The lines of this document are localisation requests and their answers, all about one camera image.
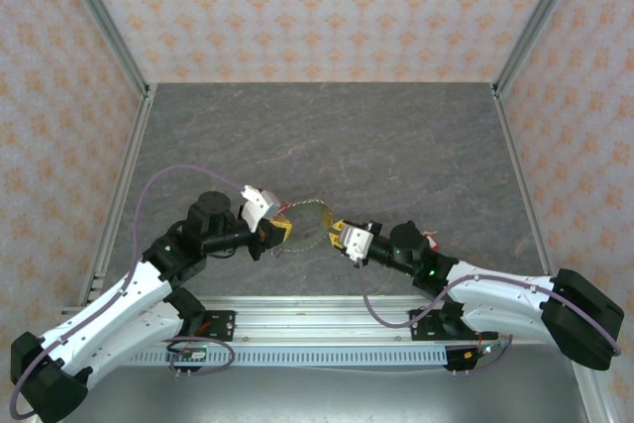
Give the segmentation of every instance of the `gray marble floor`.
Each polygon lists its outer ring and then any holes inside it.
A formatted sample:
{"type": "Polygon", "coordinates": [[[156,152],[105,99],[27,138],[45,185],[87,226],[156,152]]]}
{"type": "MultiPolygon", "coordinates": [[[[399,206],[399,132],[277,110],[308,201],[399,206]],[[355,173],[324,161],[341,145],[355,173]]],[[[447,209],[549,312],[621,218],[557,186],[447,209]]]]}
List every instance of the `gray marble floor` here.
{"type": "MultiPolygon", "coordinates": [[[[323,199],[336,217],[375,220],[384,233],[414,220],[442,251],[521,274],[541,266],[488,86],[483,83],[161,84],[107,272],[130,264],[131,222],[145,182],[178,162],[212,168],[295,201],[323,199]]],[[[206,190],[239,193],[194,171],[151,189],[142,250],[184,218],[206,190]]],[[[410,279],[369,266],[373,292],[410,294],[410,279]]],[[[246,252],[212,261],[187,287],[197,295],[359,294],[352,263],[324,242],[296,255],[246,252]]]]}

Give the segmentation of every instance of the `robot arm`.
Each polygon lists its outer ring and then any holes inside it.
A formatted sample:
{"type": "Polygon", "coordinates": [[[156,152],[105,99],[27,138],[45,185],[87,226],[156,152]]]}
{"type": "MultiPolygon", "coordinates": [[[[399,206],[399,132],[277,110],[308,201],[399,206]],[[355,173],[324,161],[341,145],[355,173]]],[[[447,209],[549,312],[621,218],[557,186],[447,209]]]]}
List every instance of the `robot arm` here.
{"type": "MultiPolygon", "coordinates": [[[[257,261],[288,238],[291,224],[276,215],[280,202],[272,193],[246,186],[243,196],[247,203],[236,218],[227,196],[203,193],[186,219],[143,253],[132,275],[40,338],[27,332],[14,341],[11,379],[44,423],[71,413],[90,388],[137,352],[196,334],[205,309],[181,286],[205,268],[207,257],[227,258],[245,247],[257,261]]],[[[486,331],[536,338],[586,367],[609,367],[623,311],[574,271],[562,269],[556,277],[488,271],[441,255],[413,222],[398,225],[389,238],[380,228],[340,221],[330,230],[331,243],[358,264],[378,262],[412,276],[434,297],[446,295],[426,329],[450,340],[486,331]]]]}
{"type": "Polygon", "coordinates": [[[443,331],[453,339],[491,331],[538,339],[583,366],[609,368],[624,314],[577,272],[518,276],[491,271],[438,253],[433,239],[411,221],[396,226],[389,238],[380,229],[373,222],[340,221],[330,230],[331,244],[359,265],[375,261],[412,276],[432,298],[444,293],[443,308],[425,322],[430,332],[443,331]]]}
{"type": "Polygon", "coordinates": [[[196,333],[205,308],[181,286],[205,268],[208,256],[226,256],[246,247],[257,261],[286,239],[288,228],[269,220],[279,210],[279,200],[248,185],[243,196],[247,203],[236,218],[226,195],[203,193],[187,218],[143,253],[132,277],[124,276],[40,338],[27,332],[14,341],[11,379],[14,384],[23,380],[22,394],[45,423],[71,413],[89,389],[136,353],[156,342],[196,333]],[[72,332],[79,325],[80,330],[72,332]]]}

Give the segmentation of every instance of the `purple cable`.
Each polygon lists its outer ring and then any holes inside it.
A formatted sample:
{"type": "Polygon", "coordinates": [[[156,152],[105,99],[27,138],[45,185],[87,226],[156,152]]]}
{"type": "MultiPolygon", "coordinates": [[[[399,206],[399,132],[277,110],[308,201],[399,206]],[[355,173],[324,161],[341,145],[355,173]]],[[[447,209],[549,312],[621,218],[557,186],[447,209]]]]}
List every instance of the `purple cable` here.
{"type": "Polygon", "coordinates": [[[144,200],[146,198],[146,195],[148,194],[148,190],[157,181],[157,179],[159,179],[159,177],[161,177],[163,174],[168,173],[168,172],[170,172],[172,170],[176,170],[178,168],[189,168],[189,169],[192,169],[192,170],[197,170],[199,172],[206,173],[207,175],[210,175],[210,176],[220,180],[221,182],[225,182],[226,184],[231,185],[232,187],[234,187],[234,188],[236,188],[238,190],[242,190],[243,189],[243,187],[241,185],[239,185],[238,183],[233,182],[233,181],[229,180],[228,178],[223,177],[222,175],[220,175],[219,173],[214,172],[213,170],[208,170],[208,169],[206,169],[204,167],[200,167],[198,165],[193,165],[193,164],[189,164],[189,163],[177,163],[175,165],[170,165],[170,166],[168,166],[166,168],[163,168],[162,170],[159,170],[157,173],[155,173],[152,176],[152,178],[148,181],[146,186],[143,188],[143,190],[141,192],[141,196],[139,197],[139,201],[137,202],[137,207],[135,208],[135,216],[134,216],[133,229],[132,229],[132,249],[133,249],[132,262],[130,263],[130,270],[128,271],[128,274],[126,274],[126,277],[124,279],[123,285],[121,286],[121,289],[119,290],[119,292],[114,294],[108,300],[108,302],[106,302],[94,314],[92,314],[91,316],[89,316],[88,318],[86,318],[84,321],[80,322],[79,324],[77,324],[73,328],[69,329],[65,334],[62,334],[55,342],[53,342],[48,347],[43,349],[38,354],[38,356],[35,357],[33,359],[33,361],[27,366],[27,368],[24,370],[24,372],[22,373],[20,378],[18,378],[18,381],[16,382],[16,386],[13,389],[13,392],[11,393],[11,399],[9,400],[9,411],[10,411],[11,417],[13,419],[15,419],[15,420],[26,420],[27,418],[31,418],[32,416],[35,416],[35,414],[36,414],[35,411],[31,411],[31,412],[25,413],[25,414],[18,413],[18,395],[20,395],[20,392],[22,391],[22,387],[24,386],[24,382],[27,381],[27,378],[31,375],[31,373],[33,373],[33,370],[38,366],[38,364],[48,354],[50,354],[53,350],[55,350],[62,342],[66,342],[74,334],[79,332],[81,329],[86,327],[88,324],[93,322],[95,319],[100,317],[104,312],[106,312],[108,309],[110,309],[110,307],[112,307],[112,305],[115,302],[117,302],[117,299],[119,299],[119,297],[121,297],[123,295],[125,290],[130,285],[130,282],[132,281],[132,278],[133,278],[133,275],[135,273],[135,270],[137,269],[137,262],[138,262],[137,254],[139,252],[139,243],[138,243],[138,236],[137,235],[138,235],[138,228],[139,228],[139,216],[141,215],[141,206],[143,205],[143,202],[144,202],[144,200]]]}
{"type": "MultiPolygon", "coordinates": [[[[234,351],[233,347],[231,347],[229,344],[227,344],[226,342],[223,341],[219,341],[217,339],[211,339],[209,337],[194,337],[194,336],[178,336],[178,337],[172,337],[171,339],[166,339],[166,342],[188,342],[188,343],[192,343],[192,342],[209,342],[211,344],[218,344],[219,346],[224,347],[225,349],[227,349],[229,351],[229,360],[226,361],[224,364],[222,364],[221,366],[218,367],[214,367],[212,369],[209,370],[198,370],[196,372],[193,372],[191,375],[194,376],[202,376],[202,375],[208,375],[210,373],[216,373],[218,371],[222,371],[225,370],[226,368],[228,368],[235,360],[236,360],[236,351],[234,351]]],[[[171,371],[176,372],[177,369],[174,366],[174,361],[182,355],[183,352],[185,352],[185,350],[187,349],[187,346],[183,347],[178,353],[174,354],[171,359],[169,360],[169,368],[171,369],[171,371]]]]}
{"type": "Polygon", "coordinates": [[[607,343],[614,350],[614,357],[618,357],[618,356],[621,355],[621,348],[616,343],[616,341],[612,338],[612,336],[610,336],[608,334],[608,332],[605,329],[603,329],[594,319],[592,319],[590,316],[588,316],[585,311],[583,311],[581,308],[579,308],[576,304],[572,303],[569,299],[565,298],[564,296],[560,296],[559,294],[557,294],[554,291],[551,291],[550,289],[546,289],[545,287],[542,287],[542,286],[539,286],[539,285],[536,285],[536,284],[529,284],[527,282],[518,281],[518,280],[515,280],[515,279],[510,279],[508,277],[503,277],[503,276],[494,276],[492,274],[478,274],[478,275],[466,274],[463,277],[460,277],[460,278],[456,279],[454,282],[449,284],[447,287],[445,287],[434,298],[434,300],[429,304],[429,306],[426,309],[424,309],[420,314],[418,314],[416,317],[410,319],[407,322],[403,322],[403,323],[399,323],[399,324],[394,324],[394,323],[391,323],[391,322],[387,322],[387,321],[384,321],[383,319],[381,319],[380,316],[378,316],[378,314],[376,314],[376,311],[374,311],[374,308],[370,304],[370,298],[368,296],[368,286],[366,284],[366,271],[365,271],[365,267],[364,267],[363,263],[361,263],[361,261],[359,262],[359,268],[361,269],[361,287],[362,287],[362,293],[364,295],[364,303],[366,304],[366,308],[368,309],[368,312],[371,314],[371,316],[378,323],[382,324],[385,327],[389,327],[390,329],[401,329],[403,327],[410,327],[412,324],[420,321],[427,314],[429,314],[433,310],[433,308],[436,306],[436,304],[438,304],[441,301],[441,299],[449,291],[451,291],[454,287],[456,287],[458,284],[460,284],[462,282],[465,282],[465,281],[472,281],[472,280],[477,281],[479,279],[482,279],[482,280],[485,280],[485,281],[505,282],[507,284],[513,284],[515,286],[523,287],[524,289],[533,288],[535,291],[539,291],[539,292],[541,292],[543,294],[548,295],[549,297],[552,297],[553,299],[558,300],[564,306],[570,307],[585,322],[587,322],[590,326],[592,326],[592,328],[596,332],[598,332],[603,339],[605,339],[607,341],[607,343]]]}

